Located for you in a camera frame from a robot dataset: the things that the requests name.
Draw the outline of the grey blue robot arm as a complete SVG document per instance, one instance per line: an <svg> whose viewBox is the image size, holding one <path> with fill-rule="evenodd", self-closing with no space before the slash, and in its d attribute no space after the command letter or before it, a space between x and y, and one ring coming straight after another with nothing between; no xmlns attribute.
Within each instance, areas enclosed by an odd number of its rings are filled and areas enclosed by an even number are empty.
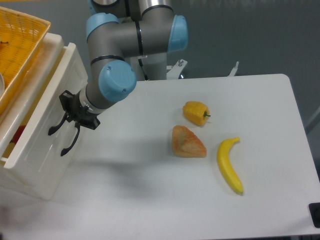
<svg viewBox="0 0 320 240"><path fill-rule="evenodd" d="M126 58L184 50L188 27L169 0L90 0L86 22L92 79L78 93L59 99L63 122L96 129L98 116L125 99L137 77Z"/></svg>

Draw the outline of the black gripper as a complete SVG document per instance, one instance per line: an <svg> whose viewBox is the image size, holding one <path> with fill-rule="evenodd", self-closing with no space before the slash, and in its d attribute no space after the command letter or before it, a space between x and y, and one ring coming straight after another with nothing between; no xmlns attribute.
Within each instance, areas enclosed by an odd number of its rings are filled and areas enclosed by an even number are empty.
<svg viewBox="0 0 320 240"><path fill-rule="evenodd" d="M90 130L95 130L100 125L101 122L97 118L98 115L89 112L89 107L81 104L80 91L74 95L65 90L59 95L59 100L65 112L66 120L74 120L81 127Z"/></svg>

